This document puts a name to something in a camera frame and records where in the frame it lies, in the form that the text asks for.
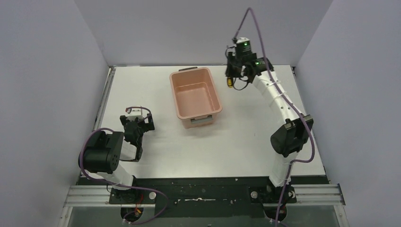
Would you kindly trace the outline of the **yellow black screwdriver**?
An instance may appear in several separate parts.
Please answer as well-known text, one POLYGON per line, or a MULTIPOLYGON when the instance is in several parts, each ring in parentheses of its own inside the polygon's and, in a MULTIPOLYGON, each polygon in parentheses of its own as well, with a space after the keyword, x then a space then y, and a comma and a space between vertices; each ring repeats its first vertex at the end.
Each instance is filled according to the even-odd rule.
POLYGON ((233 88, 234 80, 231 77, 227 77, 227 86, 233 88))

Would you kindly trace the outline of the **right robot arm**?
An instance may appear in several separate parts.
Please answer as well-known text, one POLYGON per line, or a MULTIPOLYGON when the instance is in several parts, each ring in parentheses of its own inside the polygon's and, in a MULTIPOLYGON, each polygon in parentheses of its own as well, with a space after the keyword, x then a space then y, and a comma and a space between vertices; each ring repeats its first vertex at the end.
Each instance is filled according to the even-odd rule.
POLYGON ((252 84, 266 99, 280 124, 270 137, 275 157, 267 185, 267 192, 277 200, 281 192, 285 195, 289 193, 291 162, 308 142, 314 121, 291 102, 273 66, 262 57, 257 57, 249 39, 233 40, 233 46, 225 50, 225 56, 227 86, 235 88, 237 80, 246 85, 252 84))

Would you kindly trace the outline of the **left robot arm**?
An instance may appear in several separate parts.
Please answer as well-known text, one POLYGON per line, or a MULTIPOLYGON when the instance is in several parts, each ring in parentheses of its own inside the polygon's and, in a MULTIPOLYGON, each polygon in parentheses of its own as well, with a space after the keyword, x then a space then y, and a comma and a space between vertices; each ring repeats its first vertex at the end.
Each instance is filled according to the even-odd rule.
POLYGON ((140 190, 134 186, 135 177, 125 170, 121 161, 139 162, 143 153, 143 136, 155 130, 152 114, 121 115, 123 131, 100 128, 89 136, 78 158, 78 165, 89 179, 88 173, 101 176, 99 181, 120 190, 128 203, 139 199, 140 190))

